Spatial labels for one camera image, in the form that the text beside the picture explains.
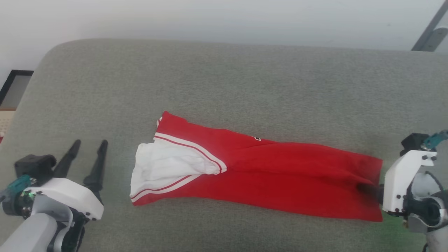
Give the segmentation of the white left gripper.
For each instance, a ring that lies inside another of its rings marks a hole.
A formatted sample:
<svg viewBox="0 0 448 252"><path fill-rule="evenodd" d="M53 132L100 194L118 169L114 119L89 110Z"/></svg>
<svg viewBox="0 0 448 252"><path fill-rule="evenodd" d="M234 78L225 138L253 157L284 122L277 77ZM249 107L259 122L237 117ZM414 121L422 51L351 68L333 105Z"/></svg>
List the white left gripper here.
<svg viewBox="0 0 448 252"><path fill-rule="evenodd" d="M33 200L21 199L22 210L31 210L31 215L45 213L57 221L71 221L72 210L91 220L102 218L104 206L100 191L103 189L108 142L105 139L101 142L91 172L83 180L84 186L66 178L80 146L81 140L77 139L54 167L55 178L39 187L31 186L25 189L34 197Z"/></svg>

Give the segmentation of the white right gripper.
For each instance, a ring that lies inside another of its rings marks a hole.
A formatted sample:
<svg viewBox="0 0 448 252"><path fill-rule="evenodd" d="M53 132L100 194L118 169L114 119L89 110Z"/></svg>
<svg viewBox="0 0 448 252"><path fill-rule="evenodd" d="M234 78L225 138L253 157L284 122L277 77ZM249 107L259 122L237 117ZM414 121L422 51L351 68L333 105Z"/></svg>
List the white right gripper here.
<svg viewBox="0 0 448 252"><path fill-rule="evenodd" d="M438 183L421 167L432 167L437 152L428 150L402 150L385 174L384 184L369 185L359 183L357 190L365 197L382 205L382 210L392 216L407 213L405 200L422 199L438 191Z"/></svg>

